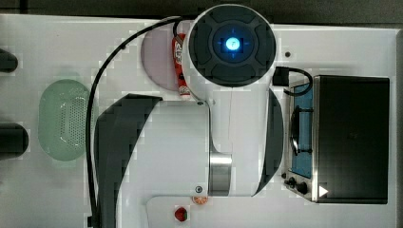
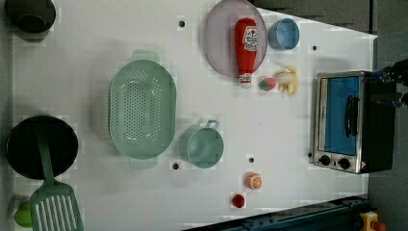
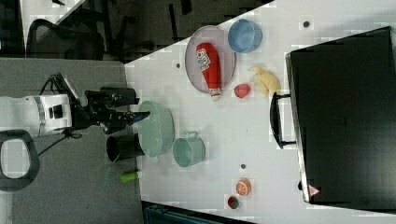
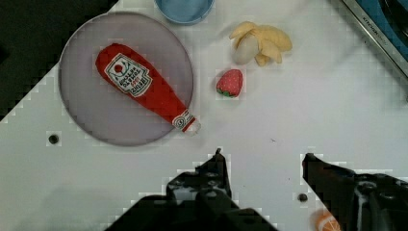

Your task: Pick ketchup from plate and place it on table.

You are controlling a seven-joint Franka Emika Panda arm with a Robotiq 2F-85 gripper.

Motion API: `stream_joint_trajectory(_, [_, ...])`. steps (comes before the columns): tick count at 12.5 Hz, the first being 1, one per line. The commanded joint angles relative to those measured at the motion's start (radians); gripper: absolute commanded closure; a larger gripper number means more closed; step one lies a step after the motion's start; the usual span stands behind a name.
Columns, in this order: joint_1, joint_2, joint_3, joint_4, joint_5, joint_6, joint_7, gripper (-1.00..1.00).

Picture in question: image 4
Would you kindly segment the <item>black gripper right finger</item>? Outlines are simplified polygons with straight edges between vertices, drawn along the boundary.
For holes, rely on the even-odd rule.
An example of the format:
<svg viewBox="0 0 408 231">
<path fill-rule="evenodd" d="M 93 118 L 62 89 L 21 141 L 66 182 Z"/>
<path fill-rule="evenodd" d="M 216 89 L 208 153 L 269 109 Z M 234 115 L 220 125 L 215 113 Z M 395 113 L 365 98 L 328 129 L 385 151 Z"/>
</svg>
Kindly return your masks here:
<svg viewBox="0 0 408 231">
<path fill-rule="evenodd" d="M 357 173 L 312 153 L 302 161 L 303 179 L 342 231 L 408 231 L 408 184 L 384 173 Z"/>
</svg>

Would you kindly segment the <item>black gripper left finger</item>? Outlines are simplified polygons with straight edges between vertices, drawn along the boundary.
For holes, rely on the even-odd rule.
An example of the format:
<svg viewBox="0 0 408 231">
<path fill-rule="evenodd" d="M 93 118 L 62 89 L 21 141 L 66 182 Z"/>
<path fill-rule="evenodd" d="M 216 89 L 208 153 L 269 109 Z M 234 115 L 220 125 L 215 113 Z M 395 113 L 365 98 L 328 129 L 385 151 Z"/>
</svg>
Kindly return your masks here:
<svg viewBox="0 0 408 231">
<path fill-rule="evenodd" d="M 164 195 L 136 202 L 105 231 L 276 231 L 251 208 L 232 199 L 226 159 L 217 151 L 193 171 L 179 174 Z"/>
</svg>

